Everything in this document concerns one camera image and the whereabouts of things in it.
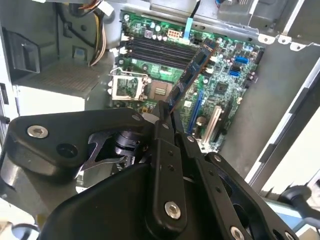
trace pci express slot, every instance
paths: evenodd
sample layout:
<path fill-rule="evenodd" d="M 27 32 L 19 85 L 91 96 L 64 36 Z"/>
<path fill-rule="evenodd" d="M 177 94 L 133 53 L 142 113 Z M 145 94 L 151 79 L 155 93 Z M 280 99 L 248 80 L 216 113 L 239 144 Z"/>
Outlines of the pci express slot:
<path fill-rule="evenodd" d="M 192 128 L 195 125 L 199 110 L 201 108 L 201 102 L 203 100 L 203 96 L 204 96 L 204 92 L 201 90 L 199 92 L 199 94 L 198 94 L 198 97 L 197 97 L 196 101 L 195 101 L 195 106 L 193 108 L 192 115 L 191 115 L 191 118 L 190 118 L 190 121 L 189 121 L 189 124 L 188 124 L 188 128 L 186 130 L 186 132 L 188 134 L 191 134 Z"/>
<path fill-rule="evenodd" d="M 210 138 L 212 136 L 212 133 L 214 132 L 214 129 L 217 125 L 217 122 L 219 121 L 221 113 L 222 113 L 221 106 L 215 106 L 213 113 L 211 115 L 210 121 L 208 123 L 208 126 L 206 127 L 206 130 L 205 130 L 204 135 L 202 137 L 203 144 L 209 143 Z"/>
<path fill-rule="evenodd" d="M 227 104 L 226 108 L 224 109 L 224 113 L 220 117 L 221 120 L 218 121 L 218 123 L 216 124 L 215 129 L 214 129 L 214 131 L 212 133 L 211 139 L 212 139 L 212 141 L 214 143 L 217 142 L 217 140 L 218 140 L 218 138 L 219 138 L 219 136 L 220 136 L 220 134 L 222 132 L 222 129 L 224 128 L 224 126 L 225 126 L 225 124 L 226 124 L 226 122 L 228 120 L 228 117 L 229 117 L 229 114 L 230 114 L 230 112 L 232 110 L 232 107 L 233 107 L 233 102 L 231 100 L 231 101 L 229 101 L 229 103 Z"/>
<path fill-rule="evenodd" d="M 164 65 L 164 66 L 168 66 L 176 69 L 184 69 L 188 65 L 188 63 L 184 63 L 184 62 L 181 63 L 181 62 L 172 61 L 170 59 L 163 59 L 163 58 L 160 58 L 159 56 L 148 56 L 148 55 L 145 55 L 144 53 L 131 52 L 129 53 L 129 56 L 133 59 L 146 61 L 154 64 L 160 64 L 160 65 Z"/>

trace hole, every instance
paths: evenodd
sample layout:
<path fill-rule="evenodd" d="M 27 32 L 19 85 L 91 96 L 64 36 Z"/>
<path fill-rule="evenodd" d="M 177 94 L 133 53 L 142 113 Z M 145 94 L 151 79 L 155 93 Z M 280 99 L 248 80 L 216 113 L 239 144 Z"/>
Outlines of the hole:
<path fill-rule="evenodd" d="M 85 31 L 87 31 L 87 26 L 86 25 L 81 25 L 80 29 L 85 32 Z"/>
<path fill-rule="evenodd" d="M 74 158 L 78 155 L 78 150 L 75 146 L 69 144 L 69 143 L 61 143 L 58 146 L 56 146 L 57 153 L 67 159 Z"/>
<path fill-rule="evenodd" d="M 34 132 L 35 134 L 43 134 L 43 133 L 44 133 L 44 131 L 43 131 L 42 129 L 40 129 L 40 128 L 35 128 L 35 129 L 33 129 L 33 132 Z"/>
<path fill-rule="evenodd" d="M 172 165 L 168 165 L 168 169 L 169 169 L 171 172 L 174 172 L 174 171 L 175 171 L 175 168 L 174 168 L 174 166 L 172 166 Z"/>
<path fill-rule="evenodd" d="M 228 194 L 228 196 L 230 198 L 232 196 L 232 188 L 231 188 L 231 186 L 222 177 L 220 177 L 220 179 L 221 179 L 221 182 L 222 182 L 222 184 L 224 186 L 224 189 L 225 189 L 226 193 Z"/>
<path fill-rule="evenodd" d="M 240 234 L 240 232 L 236 231 L 236 232 L 235 232 L 235 236 L 236 236 L 238 239 L 241 239 L 241 234 Z"/>
<path fill-rule="evenodd" d="M 277 240 L 285 240 L 284 237 L 277 230 L 273 229 L 272 232 Z"/>
<path fill-rule="evenodd" d="M 245 228 L 245 229 L 248 228 L 249 227 L 249 218 L 248 218 L 247 213 L 243 209 L 243 207 L 240 206 L 239 204 L 234 204 L 233 208 L 234 208 L 243 228 Z"/>
<path fill-rule="evenodd" d="M 174 206 L 170 206 L 169 210 L 173 213 L 173 214 L 177 214 L 177 209 Z"/>

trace circuit board component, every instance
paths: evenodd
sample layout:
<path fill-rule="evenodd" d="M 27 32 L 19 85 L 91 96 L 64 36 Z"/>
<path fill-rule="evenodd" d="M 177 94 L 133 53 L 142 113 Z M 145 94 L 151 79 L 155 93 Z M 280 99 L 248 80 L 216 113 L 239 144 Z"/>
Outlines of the circuit board component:
<path fill-rule="evenodd" d="M 258 80 L 264 48 L 195 29 L 185 39 L 182 25 L 123 14 L 116 61 L 121 70 L 115 70 L 109 85 L 110 106 L 151 113 L 159 100 L 171 101 L 172 106 L 180 102 L 184 130 L 204 152 L 219 151 L 246 90 Z M 212 55 L 201 51 L 207 39 L 215 44 Z M 132 80 L 123 81 L 123 75 Z M 184 89 L 188 90 L 180 98 Z"/>

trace metal bolt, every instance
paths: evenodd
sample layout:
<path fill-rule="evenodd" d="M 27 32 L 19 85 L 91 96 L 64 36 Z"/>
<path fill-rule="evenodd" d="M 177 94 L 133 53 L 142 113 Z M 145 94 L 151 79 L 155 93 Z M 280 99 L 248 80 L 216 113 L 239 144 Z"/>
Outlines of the metal bolt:
<path fill-rule="evenodd" d="M 30 137 L 37 138 L 37 139 L 44 139 L 49 134 L 48 130 L 45 127 L 39 126 L 39 125 L 33 125 L 28 127 L 26 132 Z"/>
<path fill-rule="evenodd" d="M 129 16 L 128 14 L 126 14 L 126 15 L 123 16 L 123 19 L 124 19 L 126 22 L 128 22 L 129 19 L 130 19 L 130 16 Z"/>
<path fill-rule="evenodd" d="M 293 236 L 291 236 L 290 233 L 288 233 L 287 231 L 285 232 L 285 236 L 289 239 L 289 240 L 295 240 Z"/>
<path fill-rule="evenodd" d="M 187 139 L 192 143 L 195 141 L 195 139 L 192 136 L 188 136 Z"/>
<path fill-rule="evenodd" d="M 181 217 L 181 211 L 178 205 L 173 201 L 168 201 L 164 205 L 166 214 L 172 219 L 179 219 Z"/>
<path fill-rule="evenodd" d="M 235 240 L 245 240 L 245 236 L 239 230 L 239 228 L 232 226 L 230 228 L 230 232 L 231 232 L 232 237 L 234 237 Z"/>
<path fill-rule="evenodd" d="M 137 121 L 140 121 L 140 117 L 138 117 L 137 115 L 132 115 L 132 118 L 134 119 L 134 120 L 137 120 Z"/>
<path fill-rule="evenodd" d="M 165 123 L 162 123 L 162 126 L 165 128 L 165 129 L 169 129 L 169 126 Z"/>
<path fill-rule="evenodd" d="M 221 158 L 218 155 L 214 155 L 214 159 L 217 160 L 218 162 L 221 162 Z"/>

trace black mechanical arm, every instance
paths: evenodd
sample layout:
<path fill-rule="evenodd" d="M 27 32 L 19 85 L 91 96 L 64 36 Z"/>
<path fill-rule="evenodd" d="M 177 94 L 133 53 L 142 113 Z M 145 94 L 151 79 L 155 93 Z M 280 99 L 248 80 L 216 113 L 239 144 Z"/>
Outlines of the black mechanical arm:
<path fill-rule="evenodd" d="M 76 194 L 81 170 L 123 157 L 134 161 Z M 28 212 L 50 213 L 40 240 L 298 240 L 221 155 L 201 153 L 163 101 L 152 114 L 18 117 L 1 177 Z"/>

